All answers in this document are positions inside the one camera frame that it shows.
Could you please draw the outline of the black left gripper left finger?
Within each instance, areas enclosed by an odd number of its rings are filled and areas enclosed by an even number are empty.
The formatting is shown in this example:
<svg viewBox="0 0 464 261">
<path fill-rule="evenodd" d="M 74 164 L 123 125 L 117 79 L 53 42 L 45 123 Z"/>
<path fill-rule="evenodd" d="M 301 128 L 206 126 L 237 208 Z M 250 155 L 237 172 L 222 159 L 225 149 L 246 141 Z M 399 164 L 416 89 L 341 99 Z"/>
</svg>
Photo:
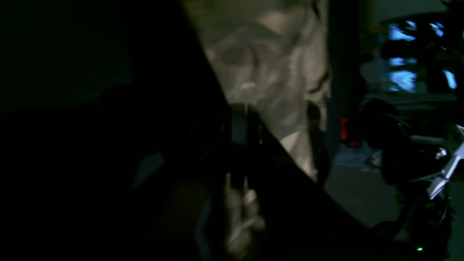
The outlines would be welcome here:
<svg viewBox="0 0 464 261">
<path fill-rule="evenodd" d="M 121 179 L 127 196 L 109 211 L 112 258 L 153 261 L 232 261 L 225 183 L 231 169 L 233 114 L 228 105 L 203 118 L 187 111 L 142 142 L 134 173 Z"/>
</svg>

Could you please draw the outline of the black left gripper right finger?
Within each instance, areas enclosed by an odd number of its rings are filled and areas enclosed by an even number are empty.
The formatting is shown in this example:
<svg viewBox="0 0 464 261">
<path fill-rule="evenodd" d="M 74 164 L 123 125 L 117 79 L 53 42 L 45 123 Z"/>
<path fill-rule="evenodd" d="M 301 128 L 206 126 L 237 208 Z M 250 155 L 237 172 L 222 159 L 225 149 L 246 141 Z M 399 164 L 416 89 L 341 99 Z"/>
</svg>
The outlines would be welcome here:
<svg viewBox="0 0 464 261">
<path fill-rule="evenodd" d="M 266 223 L 261 261 L 413 261 L 405 243 L 378 238 L 307 177 L 251 115 L 252 185 Z"/>
</svg>

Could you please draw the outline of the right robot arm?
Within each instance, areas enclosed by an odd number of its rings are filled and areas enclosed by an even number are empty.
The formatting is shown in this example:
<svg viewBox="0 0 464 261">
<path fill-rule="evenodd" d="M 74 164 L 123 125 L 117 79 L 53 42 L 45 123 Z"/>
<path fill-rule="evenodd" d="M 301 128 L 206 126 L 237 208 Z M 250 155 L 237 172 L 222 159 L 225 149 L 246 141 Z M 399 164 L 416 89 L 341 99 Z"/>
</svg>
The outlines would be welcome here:
<svg viewBox="0 0 464 261">
<path fill-rule="evenodd" d="M 373 231 L 391 241 L 404 230 L 408 245 L 421 259 L 447 259 L 456 216 L 449 182 L 463 160 L 463 127 L 452 125 L 450 137 L 439 141 L 417 136 L 399 111 L 381 99 L 364 104 L 360 116 L 366 143 L 380 153 L 369 163 L 397 189 L 402 203 L 396 220 L 378 223 Z"/>
</svg>

